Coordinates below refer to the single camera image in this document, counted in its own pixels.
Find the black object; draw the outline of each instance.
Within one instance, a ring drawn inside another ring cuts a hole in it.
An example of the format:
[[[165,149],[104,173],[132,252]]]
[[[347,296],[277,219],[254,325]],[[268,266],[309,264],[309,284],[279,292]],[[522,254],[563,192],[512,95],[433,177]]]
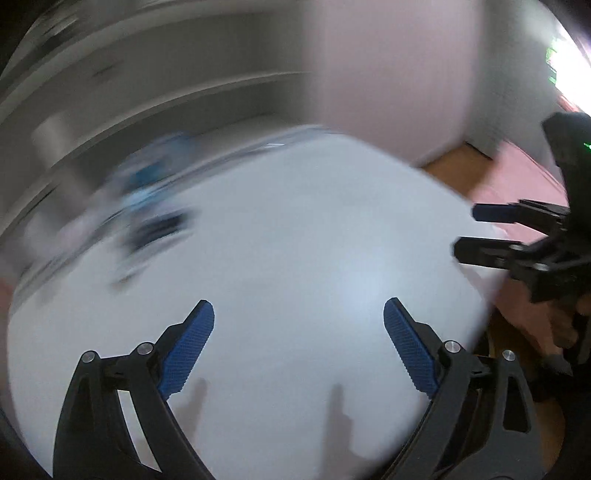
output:
[[[525,283],[534,303],[560,300],[574,306],[591,290],[591,117],[555,113],[543,128],[564,177],[569,207],[533,200],[476,204],[472,215],[480,222],[521,223],[547,236],[531,245],[461,237],[453,253],[460,263],[508,270]],[[565,358],[583,364],[591,352],[589,322],[580,315],[573,320],[579,341]]]
[[[145,222],[130,234],[128,243],[131,251],[140,250],[156,240],[186,228],[188,219],[189,216],[186,213],[173,213]]]
[[[392,299],[431,352],[441,378],[421,423],[383,480],[539,480],[544,471],[533,400],[519,361],[442,342]]]
[[[57,425],[54,478],[59,480],[213,480],[178,426],[158,385],[164,361],[188,331],[202,300],[187,319],[172,325],[155,344],[142,343],[129,355],[80,358]],[[139,461],[119,403],[131,394],[139,423],[162,472]]]

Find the shelf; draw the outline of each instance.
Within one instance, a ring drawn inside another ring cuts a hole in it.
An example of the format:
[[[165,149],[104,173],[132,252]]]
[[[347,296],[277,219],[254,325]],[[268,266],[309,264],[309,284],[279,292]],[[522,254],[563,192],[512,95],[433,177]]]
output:
[[[146,102],[133,110],[119,115],[108,123],[101,125],[88,135],[78,139],[72,149],[61,160],[56,162],[56,165],[62,162],[68,162],[71,158],[75,158],[82,152],[88,150],[93,145],[96,145],[101,140],[110,137],[124,128],[133,125],[134,123],[147,118],[155,113],[161,112],[168,108],[180,105],[182,103],[190,102],[205,95],[214,95],[215,93],[234,90],[251,85],[260,85],[263,83],[277,82],[280,80],[288,80],[295,76],[301,75],[303,72],[259,72],[246,75],[239,75],[235,77],[216,79],[211,82],[201,83],[195,87],[177,90],[176,92],[167,93],[154,100]]]
[[[174,0],[137,10],[122,20],[66,42],[32,65],[20,78],[8,74],[0,85],[0,124],[45,82],[98,50],[155,27],[200,17],[274,11],[294,0]]]

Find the white wall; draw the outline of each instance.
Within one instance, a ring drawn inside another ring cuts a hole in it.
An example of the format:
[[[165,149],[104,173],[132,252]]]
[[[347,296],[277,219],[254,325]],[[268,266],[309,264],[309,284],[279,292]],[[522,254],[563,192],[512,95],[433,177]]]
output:
[[[483,0],[320,0],[322,123],[414,165],[463,140]]]

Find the white tabletop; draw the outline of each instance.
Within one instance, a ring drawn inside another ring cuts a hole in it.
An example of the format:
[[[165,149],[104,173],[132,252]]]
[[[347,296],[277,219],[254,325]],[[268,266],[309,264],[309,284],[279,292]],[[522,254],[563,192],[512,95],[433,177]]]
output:
[[[11,391],[30,451],[51,471],[84,351],[125,355],[206,299],[215,328],[169,404],[218,480],[336,480],[379,465],[427,405],[384,303],[397,296],[442,339],[473,343],[487,302],[450,245],[493,229],[426,174],[344,135],[249,157],[180,197],[199,211],[193,233],[128,285],[113,287],[119,252],[106,239],[12,312]],[[122,404],[153,465],[128,394]]]

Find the wooden floor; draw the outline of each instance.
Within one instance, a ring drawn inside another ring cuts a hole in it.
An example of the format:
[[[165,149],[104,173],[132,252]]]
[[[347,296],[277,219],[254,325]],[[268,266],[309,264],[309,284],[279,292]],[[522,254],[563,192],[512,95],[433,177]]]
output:
[[[493,166],[493,160],[465,144],[426,165],[423,170],[467,197]],[[513,350],[518,354],[526,375],[535,373],[540,356],[498,311],[491,315],[488,333],[495,352]],[[537,403],[535,407],[540,424],[544,467],[549,470],[558,458],[562,446],[564,417],[555,400]]]
[[[423,170],[467,197],[493,165],[489,157],[464,144],[426,165]]]

